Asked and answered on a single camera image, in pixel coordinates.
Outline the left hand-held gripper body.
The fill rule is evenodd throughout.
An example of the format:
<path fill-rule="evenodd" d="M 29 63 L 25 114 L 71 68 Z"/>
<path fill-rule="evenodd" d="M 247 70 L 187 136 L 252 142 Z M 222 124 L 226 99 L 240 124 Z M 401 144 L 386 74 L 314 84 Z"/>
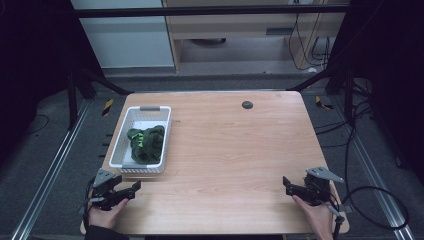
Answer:
<path fill-rule="evenodd" d="M 90 202 L 101 210 L 109 211 L 117 205 L 116 191 L 113 186 L 113 179 L 117 177 L 113 172 L 100 168 L 92 184 L 92 194 Z"/>

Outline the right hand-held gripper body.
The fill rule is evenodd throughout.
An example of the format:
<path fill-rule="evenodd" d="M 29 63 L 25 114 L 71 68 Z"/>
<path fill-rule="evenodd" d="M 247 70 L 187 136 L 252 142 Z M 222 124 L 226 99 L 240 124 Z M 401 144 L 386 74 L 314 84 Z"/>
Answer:
<path fill-rule="evenodd" d="M 343 183 L 344 179 L 325 167 L 308 168 L 304 178 L 306 196 L 303 200 L 311 205 L 328 202 L 332 196 L 330 190 L 331 181 Z"/>

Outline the person's left hand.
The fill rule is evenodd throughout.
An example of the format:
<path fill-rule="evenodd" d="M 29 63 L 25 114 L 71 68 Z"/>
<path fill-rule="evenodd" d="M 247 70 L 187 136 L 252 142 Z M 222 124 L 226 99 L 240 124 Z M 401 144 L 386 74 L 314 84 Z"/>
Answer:
<path fill-rule="evenodd" d="M 128 199 L 123 199 L 109 211 L 101 210 L 98 207 L 94 207 L 92 204 L 89 204 L 88 225 L 113 229 L 118 216 L 127 206 L 128 202 Z"/>

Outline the person's right hand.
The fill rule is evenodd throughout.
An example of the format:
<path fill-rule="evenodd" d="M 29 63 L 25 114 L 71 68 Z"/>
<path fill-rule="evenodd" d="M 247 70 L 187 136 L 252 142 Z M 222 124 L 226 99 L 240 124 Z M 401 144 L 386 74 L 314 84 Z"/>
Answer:
<path fill-rule="evenodd" d="M 306 215 L 317 240 L 334 240 L 332 235 L 333 214 L 326 203 L 311 206 L 296 195 L 292 199 Z"/>

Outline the white plastic basket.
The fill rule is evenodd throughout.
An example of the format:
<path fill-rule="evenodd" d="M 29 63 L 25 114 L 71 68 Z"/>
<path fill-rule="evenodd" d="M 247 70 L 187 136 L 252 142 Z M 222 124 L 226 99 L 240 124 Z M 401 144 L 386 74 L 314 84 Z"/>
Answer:
<path fill-rule="evenodd" d="M 109 166 L 122 173 L 162 173 L 170 128 L 169 106 L 128 108 L 113 146 Z"/>

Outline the dark green cloth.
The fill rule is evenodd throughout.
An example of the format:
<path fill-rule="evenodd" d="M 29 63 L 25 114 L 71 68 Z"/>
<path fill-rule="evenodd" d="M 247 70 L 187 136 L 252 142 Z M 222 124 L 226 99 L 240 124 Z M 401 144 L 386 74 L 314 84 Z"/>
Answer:
<path fill-rule="evenodd" d="M 127 132 L 131 158 L 143 165 L 158 164 L 161 160 L 165 128 L 157 125 L 145 130 L 131 128 Z"/>

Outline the yellow black floor tape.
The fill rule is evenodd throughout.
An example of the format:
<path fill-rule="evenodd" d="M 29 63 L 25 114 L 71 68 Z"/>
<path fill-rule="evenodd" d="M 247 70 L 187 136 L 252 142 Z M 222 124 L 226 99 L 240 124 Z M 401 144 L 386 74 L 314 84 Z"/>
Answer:
<path fill-rule="evenodd" d="M 108 113 L 109 113 L 109 111 L 111 109 L 111 106 L 113 105 L 113 102 L 114 102 L 114 99 L 108 99 L 106 101 L 105 106 L 104 106 L 104 108 L 102 110 L 102 116 L 107 116 L 108 115 Z"/>
<path fill-rule="evenodd" d="M 327 110 L 334 109 L 333 105 L 331 105 L 331 104 L 323 104 L 322 101 L 321 101 L 321 98 L 319 96 L 315 96 L 315 104 L 316 104 L 316 106 L 323 108 L 323 109 L 327 109 Z"/>

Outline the black metal stand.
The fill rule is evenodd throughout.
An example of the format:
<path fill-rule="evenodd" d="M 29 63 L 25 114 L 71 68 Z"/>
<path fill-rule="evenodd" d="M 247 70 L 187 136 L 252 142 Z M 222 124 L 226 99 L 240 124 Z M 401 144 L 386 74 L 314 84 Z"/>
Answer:
<path fill-rule="evenodd" d="M 344 88 L 344 116 L 348 124 L 353 126 L 354 68 L 351 64 L 329 64 L 325 70 L 322 70 L 294 87 L 288 88 L 288 91 L 302 91 L 324 78 L 329 79 L 325 87 L 325 91 L 329 95 L 336 94 L 341 88 Z"/>
<path fill-rule="evenodd" d="M 96 96 L 96 91 L 91 85 L 92 81 L 101 84 L 119 95 L 131 94 L 131 91 L 109 82 L 105 77 L 95 74 L 88 69 L 74 68 L 70 70 L 67 76 L 69 130 L 76 126 L 78 120 L 76 90 L 80 91 L 84 99 L 93 99 Z"/>

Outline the dark curtain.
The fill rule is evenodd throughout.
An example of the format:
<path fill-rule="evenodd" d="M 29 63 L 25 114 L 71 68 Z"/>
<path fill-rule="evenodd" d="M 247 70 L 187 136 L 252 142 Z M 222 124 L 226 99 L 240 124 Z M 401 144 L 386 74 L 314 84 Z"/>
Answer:
<path fill-rule="evenodd" d="M 424 0 L 350 0 L 332 60 L 372 84 L 401 161 L 424 184 Z"/>
<path fill-rule="evenodd" d="M 54 37 L 80 66 L 103 74 L 80 21 L 49 14 L 72 8 L 71 0 L 0 0 L 0 168 L 9 163 L 38 103 L 67 88 L 67 67 Z"/>

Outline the white cabinet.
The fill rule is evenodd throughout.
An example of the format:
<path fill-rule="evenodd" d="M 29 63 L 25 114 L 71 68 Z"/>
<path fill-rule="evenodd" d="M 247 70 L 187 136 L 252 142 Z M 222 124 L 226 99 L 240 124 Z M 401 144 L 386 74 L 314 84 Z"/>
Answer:
<path fill-rule="evenodd" d="M 161 8 L 161 0 L 71 0 L 75 10 Z M 173 67 L 164 17 L 81 18 L 102 69 Z"/>

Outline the light wooden desk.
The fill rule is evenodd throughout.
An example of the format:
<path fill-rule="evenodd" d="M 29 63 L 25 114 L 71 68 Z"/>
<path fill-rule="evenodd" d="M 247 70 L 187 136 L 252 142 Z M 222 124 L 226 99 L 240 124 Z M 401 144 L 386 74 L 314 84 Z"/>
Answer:
<path fill-rule="evenodd" d="M 324 5 L 344 4 L 349 0 L 161 0 L 165 7 Z M 170 38 L 188 39 L 278 37 L 286 39 L 295 66 L 312 63 L 316 39 L 335 37 L 343 13 L 248 14 L 169 16 L 166 18 Z"/>

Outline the aluminium floor rail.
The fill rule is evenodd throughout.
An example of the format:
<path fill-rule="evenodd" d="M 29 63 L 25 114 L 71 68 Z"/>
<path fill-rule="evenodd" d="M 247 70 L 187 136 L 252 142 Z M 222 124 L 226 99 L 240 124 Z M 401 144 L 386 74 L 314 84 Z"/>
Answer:
<path fill-rule="evenodd" d="M 347 118 L 344 115 L 344 107 L 342 106 L 343 104 L 341 100 L 338 100 L 335 97 L 332 97 L 331 99 L 334 102 L 335 109 L 339 113 L 341 119 L 347 120 Z M 352 131 L 354 131 L 352 130 L 353 129 L 352 127 L 345 127 L 345 128 L 349 134 L 351 134 Z M 378 173 L 376 167 L 372 163 L 371 158 L 369 154 L 367 153 L 359 135 L 355 135 L 355 136 L 352 135 L 349 139 L 350 140 L 348 141 L 349 142 L 348 145 L 353 146 L 353 149 L 356 151 L 359 158 L 358 161 L 361 164 L 363 171 L 368 181 L 370 182 L 370 184 L 374 187 L 382 188 L 388 191 L 387 185 L 385 184 L 380 174 Z M 396 202 L 397 200 L 395 200 L 393 196 L 389 196 L 390 194 L 384 193 L 381 190 L 374 189 L 373 191 L 377 191 L 375 193 L 377 200 L 379 201 L 379 204 L 389 222 L 390 227 L 394 228 L 394 227 L 400 226 L 402 223 L 407 222 L 406 215 L 405 215 L 406 213 L 405 214 L 402 213 L 401 205 L 399 201 Z M 408 224 L 406 224 L 403 228 L 399 230 L 393 230 L 393 231 L 398 240 L 415 240 L 412 230 L 410 229 Z"/>
<path fill-rule="evenodd" d="M 35 222 L 37 221 L 42 208 L 51 192 L 51 189 L 62 169 L 62 166 L 73 146 L 73 143 L 86 118 L 87 111 L 91 105 L 91 100 L 83 100 L 77 113 L 74 126 L 67 131 L 55 157 L 52 160 L 47 172 L 44 175 L 29 207 L 16 226 L 10 240 L 27 240 Z"/>

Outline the black horizontal frame bar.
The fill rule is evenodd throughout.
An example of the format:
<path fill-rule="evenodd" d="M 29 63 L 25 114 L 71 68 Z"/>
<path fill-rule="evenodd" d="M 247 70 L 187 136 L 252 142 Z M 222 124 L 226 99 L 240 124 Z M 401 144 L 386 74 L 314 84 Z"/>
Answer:
<path fill-rule="evenodd" d="M 297 13 L 341 13 L 349 5 L 258 5 L 258 6 L 200 6 L 166 8 L 128 9 L 86 9 L 74 10 L 71 15 L 78 18 L 108 17 L 156 17 L 156 16 L 202 16 L 202 15 L 243 15 L 243 14 L 297 14 Z"/>

